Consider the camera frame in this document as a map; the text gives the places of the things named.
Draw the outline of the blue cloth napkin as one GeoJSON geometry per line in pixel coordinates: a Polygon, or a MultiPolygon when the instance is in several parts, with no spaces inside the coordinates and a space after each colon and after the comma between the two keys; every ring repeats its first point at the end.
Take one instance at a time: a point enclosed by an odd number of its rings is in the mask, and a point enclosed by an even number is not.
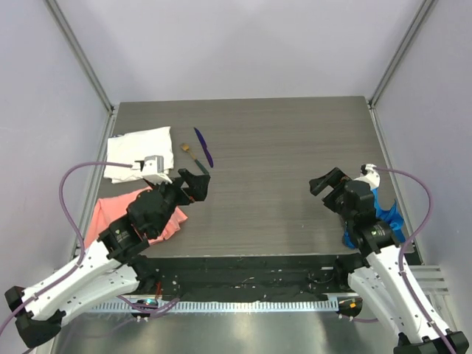
{"type": "Polygon", "coordinates": [[[374,207],[376,217],[388,223],[398,241],[404,243],[406,241],[406,237],[402,231],[404,219],[400,213],[398,201],[395,199],[389,209],[383,209],[379,203],[378,189],[375,188],[372,192],[375,197],[374,207]]]}

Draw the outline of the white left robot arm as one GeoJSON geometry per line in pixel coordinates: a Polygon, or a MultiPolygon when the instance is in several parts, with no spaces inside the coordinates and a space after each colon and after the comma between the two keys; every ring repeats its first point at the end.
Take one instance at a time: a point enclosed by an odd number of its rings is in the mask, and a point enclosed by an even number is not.
{"type": "Polygon", "coordinates": [[[150,183],[78,257],[36,285],[6,291],[24,344],[35,348],[48,342],[75,317],[107,299],[151,293],[159,275],[142,251],[163,234],[177,207],[206,199],[209,182],[207,173],[180,169],[168,183],[150,183]]]}

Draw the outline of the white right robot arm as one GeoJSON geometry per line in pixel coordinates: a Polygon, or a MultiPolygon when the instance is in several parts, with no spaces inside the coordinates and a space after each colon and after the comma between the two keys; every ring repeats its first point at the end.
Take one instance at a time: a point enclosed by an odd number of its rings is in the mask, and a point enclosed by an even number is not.
{"type": "Polygon", "coordinates": [[[405,256],[412,239],[399,240],[390,221],[381,217],[381,171],[364,164],[360,176],[350,178],[335,167],[309,182],[312,195],[331,187],[323,204],[341,217],[344,238],[356,250],[336,260],[334,285],[357,293],[376,321],[392,331],[398,340],[394,353],[466,353],[465,334],[443,320],[414,278],[405,256]]]}

